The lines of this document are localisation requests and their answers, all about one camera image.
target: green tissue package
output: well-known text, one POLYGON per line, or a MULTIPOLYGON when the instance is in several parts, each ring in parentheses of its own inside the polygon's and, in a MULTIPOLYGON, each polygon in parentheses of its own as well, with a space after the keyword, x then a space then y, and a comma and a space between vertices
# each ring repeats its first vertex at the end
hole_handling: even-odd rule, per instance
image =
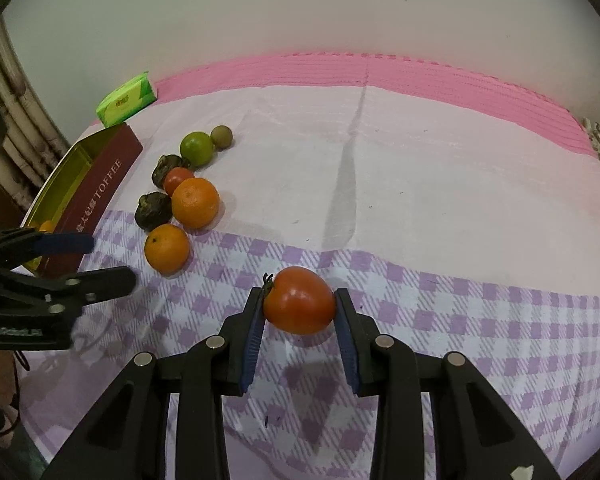
POLYGON ((96 113, 106 128, 126 121, 157 99, 147 74, 127 81, 100 102, 96 113))

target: wall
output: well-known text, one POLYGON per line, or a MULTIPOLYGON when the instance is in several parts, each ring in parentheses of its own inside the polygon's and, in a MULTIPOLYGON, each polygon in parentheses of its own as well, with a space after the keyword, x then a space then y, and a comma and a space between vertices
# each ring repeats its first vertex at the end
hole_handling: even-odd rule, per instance
POLYGON ((74 140, 143 70, 339 50, 425 57, 515 82, 600 121, 600 19, 586 0, 13 0, 7 28, 74 140))

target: pink fabric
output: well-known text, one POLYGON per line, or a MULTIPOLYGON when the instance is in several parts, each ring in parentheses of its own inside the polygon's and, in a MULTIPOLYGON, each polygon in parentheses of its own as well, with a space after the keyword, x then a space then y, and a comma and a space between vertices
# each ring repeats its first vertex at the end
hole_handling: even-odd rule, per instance
POLYGON ((578 122, 548 98, 494 77, 409 57, 318 53, 223 61, 158 81, 157 104, 275 85, 375 86, 470 108, 518 124, 571 152, 595 156, 578 122))

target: open box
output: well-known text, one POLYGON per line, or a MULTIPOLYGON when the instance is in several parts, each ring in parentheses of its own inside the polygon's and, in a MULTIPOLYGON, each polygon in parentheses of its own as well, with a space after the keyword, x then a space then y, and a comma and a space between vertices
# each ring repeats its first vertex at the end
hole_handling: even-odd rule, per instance
MULTIPOLYGON (((126 123, 116 124, 76 142, 45 182, 23 221, 39 227, 50 220, 55 233, 93 234, 111 197, 142 152, 126 123)), ((36 258, 25 267, 46 278, 76 272, 82 254, 36 258)))

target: small red tomato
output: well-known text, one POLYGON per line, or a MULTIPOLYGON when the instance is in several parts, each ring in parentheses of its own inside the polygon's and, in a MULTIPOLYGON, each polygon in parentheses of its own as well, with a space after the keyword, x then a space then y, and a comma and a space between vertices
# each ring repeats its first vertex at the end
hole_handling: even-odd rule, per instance
POLYGON ((180 184, 182 184, 188 178, 194 177, 195 175, 193 174, 193 171, 188 170, 187 168, 173 168, 169 173, 167 173, 162 186, 164 187, 167 195, 171 196, 180 184))
POLYGON ((275 327, 297 335, 327 328, 336 315, 329 285, 304 267, 282 269, 264 299, 264 317, 275 327))

